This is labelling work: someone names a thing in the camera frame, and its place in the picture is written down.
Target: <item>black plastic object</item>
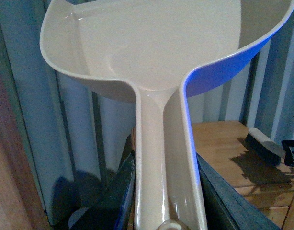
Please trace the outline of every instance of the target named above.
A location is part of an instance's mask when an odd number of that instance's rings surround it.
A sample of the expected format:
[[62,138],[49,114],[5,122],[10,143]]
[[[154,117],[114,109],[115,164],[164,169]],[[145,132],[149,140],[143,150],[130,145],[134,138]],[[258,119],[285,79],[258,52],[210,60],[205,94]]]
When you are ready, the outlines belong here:
[[285,150],[284,164],[294,167],[294,140],[283,140],[281,143]]
[[135,163],[125,159],[96,205],[89,208],[70,230],[122,230],[128,223],[134,193]]
[[209,230],[279,230],[197,154]]

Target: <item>wooden drawer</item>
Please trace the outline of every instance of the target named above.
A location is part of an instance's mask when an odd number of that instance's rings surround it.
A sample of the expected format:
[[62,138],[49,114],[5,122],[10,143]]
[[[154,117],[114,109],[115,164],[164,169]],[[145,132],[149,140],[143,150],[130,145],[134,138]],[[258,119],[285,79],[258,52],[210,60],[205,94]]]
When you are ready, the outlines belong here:
[[283,207],[290,206],[294,191],[260,193],[254,195],[245,195],[244,198],[253,204],[256,208]]
[[264,209],[261,209],[260,211],[265,216],[267,216],[268,219],[274,222],[278,227],[282,228],[282,225],[288,210],[289,210],[289,207],[285,206],[285,207],[264,208]]

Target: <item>plastic scoop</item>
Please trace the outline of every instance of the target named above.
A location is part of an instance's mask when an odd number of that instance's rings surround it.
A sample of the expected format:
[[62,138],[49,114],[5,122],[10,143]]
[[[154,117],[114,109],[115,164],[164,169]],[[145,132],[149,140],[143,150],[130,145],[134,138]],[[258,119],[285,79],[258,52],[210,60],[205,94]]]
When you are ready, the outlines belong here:
[[294,0],[52,0],[46,62],[102,96],[136,102],[136,229],[207,229],[187,96],[235,76]]

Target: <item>brush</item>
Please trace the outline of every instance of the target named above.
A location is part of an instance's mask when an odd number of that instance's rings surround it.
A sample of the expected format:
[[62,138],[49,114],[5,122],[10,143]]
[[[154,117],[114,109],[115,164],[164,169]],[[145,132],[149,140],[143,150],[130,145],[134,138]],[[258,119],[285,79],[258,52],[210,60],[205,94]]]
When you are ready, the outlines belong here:
[[245,142],[250,150],[253,150],[260,158],[272,166],[280,165],[281,158],[285,158],[284,149],[257,128],[249,129]]

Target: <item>corrugated metal wall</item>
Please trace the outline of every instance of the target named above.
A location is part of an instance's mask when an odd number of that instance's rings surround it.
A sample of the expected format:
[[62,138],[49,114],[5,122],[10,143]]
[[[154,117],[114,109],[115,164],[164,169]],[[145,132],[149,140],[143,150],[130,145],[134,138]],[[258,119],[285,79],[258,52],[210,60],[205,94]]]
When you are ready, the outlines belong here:
[[[100,97],[44,62],[38,43],[48,2],[0,0],[0,49],[8,54],[0,60],[10,64],[26,152],[57,224],[90,206],[117,171],[135,105]],[[192,122],[239,120],[277,142],[294,139],[294,13],[236,77],[188,103]]]

